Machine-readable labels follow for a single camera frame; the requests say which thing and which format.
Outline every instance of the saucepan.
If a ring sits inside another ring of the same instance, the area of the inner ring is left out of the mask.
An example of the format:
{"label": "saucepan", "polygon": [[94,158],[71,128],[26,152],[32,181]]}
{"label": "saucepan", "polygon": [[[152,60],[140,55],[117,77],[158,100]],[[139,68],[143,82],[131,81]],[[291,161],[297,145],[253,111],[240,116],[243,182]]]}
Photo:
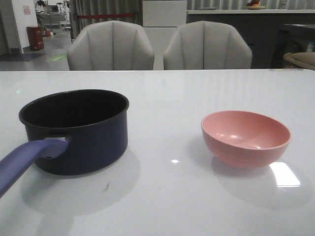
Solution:
{"label": "saucepan", "polygon": [[128,144],[128,99],[114,91],[82,89],[25,105],[19,119],[28,142],[0,162],[0,197],[34,162],[56,175],[81,175],[115,162]]}

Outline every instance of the red stripe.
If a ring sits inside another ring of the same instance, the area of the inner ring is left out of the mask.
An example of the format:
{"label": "red stripe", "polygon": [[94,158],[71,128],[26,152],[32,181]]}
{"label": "red stripe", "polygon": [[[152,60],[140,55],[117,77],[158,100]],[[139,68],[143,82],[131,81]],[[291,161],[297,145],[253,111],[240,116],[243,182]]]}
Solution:
{"label": "red stripe", "polygon": [[91,15],[91,16],[78,16],[78,19],[120,18],[120,17],[131,17],[131,16],[135,16],[135,15],[136,15],[136,13]]}

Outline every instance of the white table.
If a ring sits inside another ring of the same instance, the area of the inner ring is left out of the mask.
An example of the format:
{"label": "white table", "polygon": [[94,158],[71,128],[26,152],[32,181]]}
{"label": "white table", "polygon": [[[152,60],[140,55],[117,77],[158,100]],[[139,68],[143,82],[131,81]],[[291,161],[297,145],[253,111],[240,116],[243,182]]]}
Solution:
{"label": "white table", "polygon": [[[125,154],[80,177],[32,166],[0,199],[1,236],[315,235],[315,72],[0,72],[1,155],[27,140],[24,104],[88,88],[129,98]],[[232,109],[289,127],[286,168],[245,171],[213,157],[200,122]],[[285,171],[292,178],[280,183]]]}

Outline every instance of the plate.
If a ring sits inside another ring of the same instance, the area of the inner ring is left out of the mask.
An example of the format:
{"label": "plate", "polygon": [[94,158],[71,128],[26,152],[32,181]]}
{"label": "plate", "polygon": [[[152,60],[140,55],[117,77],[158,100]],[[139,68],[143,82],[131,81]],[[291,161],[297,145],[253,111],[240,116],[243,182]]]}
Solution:
{"label": "plate", "polygon": [[265,9],[266,6],[246,6],[246,8],[248,10],[261,10],[261,9]]}

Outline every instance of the pink bowl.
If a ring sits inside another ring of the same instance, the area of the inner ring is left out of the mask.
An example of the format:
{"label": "pink bowl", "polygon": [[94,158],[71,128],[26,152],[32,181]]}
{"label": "pink bowl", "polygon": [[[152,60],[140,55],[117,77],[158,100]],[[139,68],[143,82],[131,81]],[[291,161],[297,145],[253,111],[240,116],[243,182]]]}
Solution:
{"label": "pink bowl", "polygon": [[208,149],[226,164],[259,168],[278,160],[291,133],[279,121],[245,111],[220,111],[201,122]]}

